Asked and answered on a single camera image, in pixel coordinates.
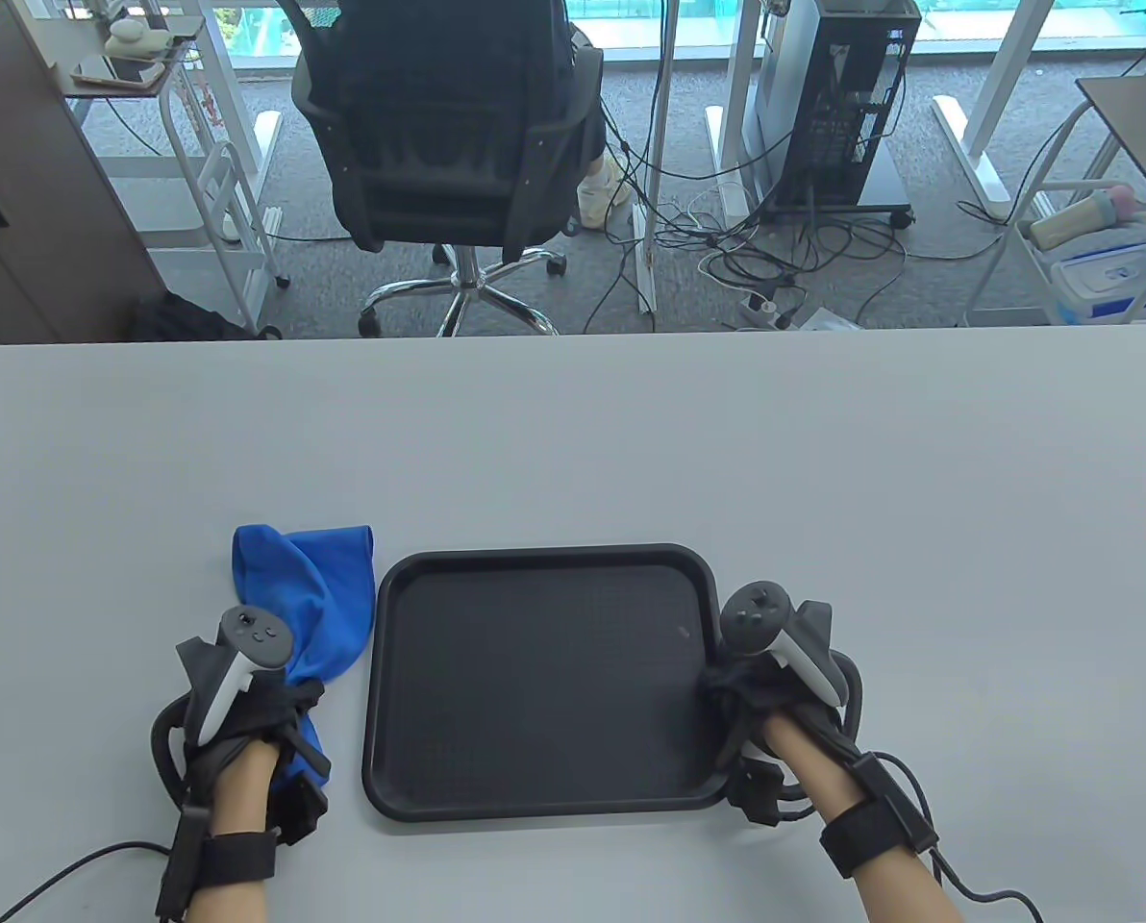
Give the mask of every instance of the office chair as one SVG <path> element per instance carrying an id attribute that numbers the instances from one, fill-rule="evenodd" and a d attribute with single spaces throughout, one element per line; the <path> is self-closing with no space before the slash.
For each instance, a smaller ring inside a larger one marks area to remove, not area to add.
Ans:
<path id="1" fill-rule="evenodd" d="M 547 263 L 550 276 L 564 275 L 565 257 L 537 245 L 567 227 L 576 185 L 598 154 L 591 154 L 587 123 L 599 105 L 603 52 L 560 47 L 555 5 L 542 0 L 343 0 L 328 26 L 314 25 L 296 0 L 278 2 L 301 46 L 291 97 L 317 138 L 338 220 L 361 250 L 379 252 L 386 241 L 431 243 L 433 263 L 450 266 L 449 277 L 372 291 L 359 319 L 361 336 L 380 335 L 377 307 L 385 302 L 437 294 L 454 295 L 438 336 L 457 335 L 476 300 L 540 334 L 557 334 L 543 313 L 494 283 L 536 263 Z M 363 28 L 385 15 L 382 9 L 394 19 L 392 33 Z M 457 18 L 466 16 L 478 18 Z M 407 17 L 445 48 L 384 63 L 395 52 L 383 44 Z M 445 28 L 433 30 L 434 21 Z M 490 28 L 489 47 L 464 37 L 472 25 Z M 440 75 L 429 78 L 424 62 L 455 50 L 466 61 L 466 79 L 449 87 Z M 564 110 L 554 93 L 559 54 L 566 62 L 573 56 Z M 486 56 L 493 67 L 478 67 Z M 480 265 L 480 247 L 500 248 L 500 263 Z"/>

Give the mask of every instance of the computer tower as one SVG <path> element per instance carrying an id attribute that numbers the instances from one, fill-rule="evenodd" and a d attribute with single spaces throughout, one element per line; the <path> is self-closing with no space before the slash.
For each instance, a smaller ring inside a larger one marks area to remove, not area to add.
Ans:
<path id="1" fill-rule="evenodd" d="M 740 173 L 762 219 L 859 201 L 919 23 L 912 0 L 792 0 L 744 112 Z"/>

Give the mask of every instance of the blue towel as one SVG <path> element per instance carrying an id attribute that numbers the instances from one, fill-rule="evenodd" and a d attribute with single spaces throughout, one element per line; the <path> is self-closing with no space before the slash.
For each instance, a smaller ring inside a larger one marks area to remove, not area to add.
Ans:
<path id="1" fill-rule="evenodd" d="M 330 682 L 362 655 L 376 604 L 370 527 L 282 535 L 269 526 L 240 526 L 230 540 L 230 570 L 240 602 L 273 611 L 296 633 L 288 682 Z M 321 750 L 311 719 L 301 730 Z M 299 772 L 325 783 L 296 758 L 286 775 Z"/>

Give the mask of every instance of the cabinet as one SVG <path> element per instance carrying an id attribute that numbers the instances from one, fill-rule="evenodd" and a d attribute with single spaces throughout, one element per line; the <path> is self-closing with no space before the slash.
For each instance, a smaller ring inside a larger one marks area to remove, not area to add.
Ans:
<path id="1" fill-rule="evenodd" d="M 110 343 L 164 294 L 9 0 L 0 0 L 0 343 Z"/>

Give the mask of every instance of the chair wheel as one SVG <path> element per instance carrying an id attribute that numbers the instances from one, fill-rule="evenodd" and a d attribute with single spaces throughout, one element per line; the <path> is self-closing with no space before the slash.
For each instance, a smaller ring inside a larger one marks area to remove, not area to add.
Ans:
<path id="1" fill-rule="evenodd" d="M 369 307 L 359 315 L 359 335 L 366 339 L 379 339 L 380 319 L 376 316 L 375 307 Z"/>

